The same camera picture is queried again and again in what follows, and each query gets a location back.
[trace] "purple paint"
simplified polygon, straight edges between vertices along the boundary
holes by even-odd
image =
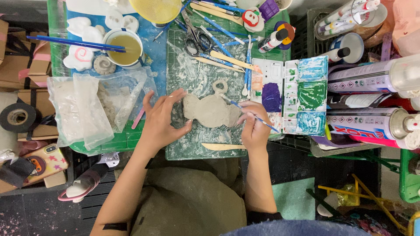
[[[281,112],[281,96],[278,85],[264,84],[262,87],[262,104],[267,112]]]

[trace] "yellow bowl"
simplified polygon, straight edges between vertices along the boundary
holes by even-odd
[[[133,8],[146,20],[165,24],[175,19],[181,10],[181,0],[129,0]]]

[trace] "phone case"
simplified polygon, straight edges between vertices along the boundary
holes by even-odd
[[[67,160],[55,143],[28,153],[23,157],[36,166],[35,170],[25,180],[24,186],[33,184],[68,168]]]

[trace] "green table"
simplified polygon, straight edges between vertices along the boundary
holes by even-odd
[[[67,16],[66,16],[66,3],[58,0],[48,0],[48,22],[49,22],[49,31],[50,36],[52,37],[60,37],[63,33],[66,33],[65,28],[67,27]],[[229,31],[235,31],[239,33],[248,32],[245,30],[243,26],[240,26],[234,22],[229,20],[225,20],[216,16],[209,16],[206,13],[203,13],[205,16],[209,18],[213,18],[220,24],[222,27]],[[191,16],[191,20],[194,25],[199,26],[203,24],[207,26],[208,23],[205,22],[202,18],[200,18],[197,14]],[[262,32],[251,33],[254,36],[262,36],[265,37],[273,32],[274,26],[278,21],[286,21],[290,22],[289,15],[286,10],[278,13],[276,16],[268,20],[265,24],[264,30]],[[172,24],[171,28],[178,28],[176,24]],[[212,32],[214,35],[221,35],[218,32]],[[51,55],[52,55],[52,75],[53,76],[70,76],[70,70],[67,69],[62,64],[62,59],[65,58],[68,54],[68,47],[66,45],[57,45],[51,44]],[[291,59],[291,51],[286,50],[282,51],[278,48],[271,50],[268,53],[261,54],[258,52],[257,44],[255,43],[252,48],[252,57],[253,58],[261,58],[261,59],[269,59],[269,60],[280,60],[282,61],[284,58],[285,60]],[[133,124],[133,120],[127,121],[126,127],[122,133],[115,133],[114,139],[111,141],[104,143],[92,150],[86,150],[84,147],[84,142],[77,142],[70,145],[70,147],[80,153],[84,153],[86,155],[96,155],[99,153],[107,153],[107,152],[125,152],[125,151],[132,151],[134,150],[140,136],[142,134],[142,130],[144,127],[144,120],[141,120],[137,127],[132,130],[131,126]]]

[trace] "floor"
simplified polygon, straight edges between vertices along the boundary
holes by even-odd
[[[315,177],[315,185],[340,187],[353,181],[355,173],[377,194],[379,192],[377,164],[366,161],[336,160],[308,157],[303,151],[269,143],[272,184]],[[248,160],[241,160],[246,176]],[[58,192],[44,192],[0,197],[0,236],[84,236],[89,235],[99,209],[113,186],[112,171],[98,187],[80,203],[57,200]],[[326,195],[315,188],[315,192]]]

